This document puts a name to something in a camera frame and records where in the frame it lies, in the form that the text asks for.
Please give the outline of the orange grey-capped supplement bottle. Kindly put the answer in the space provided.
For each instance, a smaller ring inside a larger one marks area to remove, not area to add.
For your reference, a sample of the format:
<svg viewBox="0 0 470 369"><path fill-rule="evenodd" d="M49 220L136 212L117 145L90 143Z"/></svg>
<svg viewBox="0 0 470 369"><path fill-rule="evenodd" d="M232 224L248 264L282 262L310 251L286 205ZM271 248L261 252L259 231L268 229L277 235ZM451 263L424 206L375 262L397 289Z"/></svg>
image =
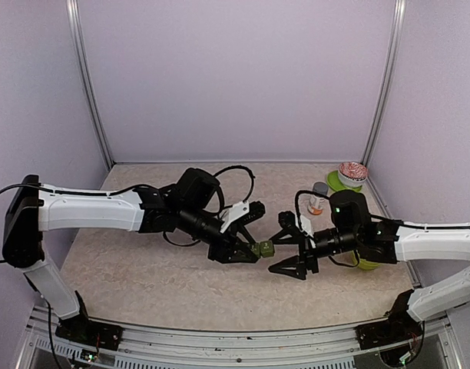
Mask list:
<svg viewBox="0 0 470 369"><path fill-rule="evenodd" d="M323 212L323 204L328 195L328 184L324 182L316 182L313 184L312 192L310 195L307 211L312 215L320 215Z"/></svg>

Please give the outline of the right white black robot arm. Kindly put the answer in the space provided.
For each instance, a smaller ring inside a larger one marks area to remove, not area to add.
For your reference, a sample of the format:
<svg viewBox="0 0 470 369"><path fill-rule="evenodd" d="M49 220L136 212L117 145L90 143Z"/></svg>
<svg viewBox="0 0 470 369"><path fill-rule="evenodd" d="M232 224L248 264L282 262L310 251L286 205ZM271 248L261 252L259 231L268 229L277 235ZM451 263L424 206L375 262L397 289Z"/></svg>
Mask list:
<svg viewBox="0 0 470 369"><path fill-rule="evenodd" d="M398 264L416 260L467 261L470 264L470 223L415 224L369 212L364 194L338 191L327 201L333 228L313 231L300 210L279 213L281 230L274 244L295 244L297 255L272 266L270 272L305 280L319 270L321 258L352 252L357 260ZM470 265L426 288L401 293L382 324L382 335L398 341L412 325L470 302Z"/></svg>

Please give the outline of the green weekly pill organizer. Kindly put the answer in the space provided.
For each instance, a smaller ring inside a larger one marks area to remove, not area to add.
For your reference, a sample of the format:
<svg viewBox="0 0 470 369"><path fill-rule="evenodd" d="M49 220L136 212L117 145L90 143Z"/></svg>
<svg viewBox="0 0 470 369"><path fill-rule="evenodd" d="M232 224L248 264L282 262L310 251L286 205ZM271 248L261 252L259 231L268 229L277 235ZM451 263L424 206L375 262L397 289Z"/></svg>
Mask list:
<svg viewBox="0 0 470 369"><path fill-rule="evenodd" d="M258 258L271 258L275 255L274 245L271 240L252 243L248 247Z"/></svg>

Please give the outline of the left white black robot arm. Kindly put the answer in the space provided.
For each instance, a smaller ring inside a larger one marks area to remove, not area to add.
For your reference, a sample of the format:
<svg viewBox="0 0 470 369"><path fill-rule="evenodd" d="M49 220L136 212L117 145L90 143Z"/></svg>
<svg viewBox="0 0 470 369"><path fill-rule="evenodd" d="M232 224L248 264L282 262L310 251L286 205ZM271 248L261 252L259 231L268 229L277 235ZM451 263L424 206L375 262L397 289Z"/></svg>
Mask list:
<svg viewBox="0 0 470 369"><path fill-rule="evenodd" d="M16 191L5 214L2 260L22 271L29 284L50 304L61 326L79 341L97 333L84 302L71 291L46 255L46 231L103 228L140 234L180 230L193 243L208 245L208 258L221 264L255 263L255 240L246 226L265 214L259 201L224 202L216 175L188 168L162 188L135 184L117 191L86 191L42 184L37 175L12 185Z"/></svg>

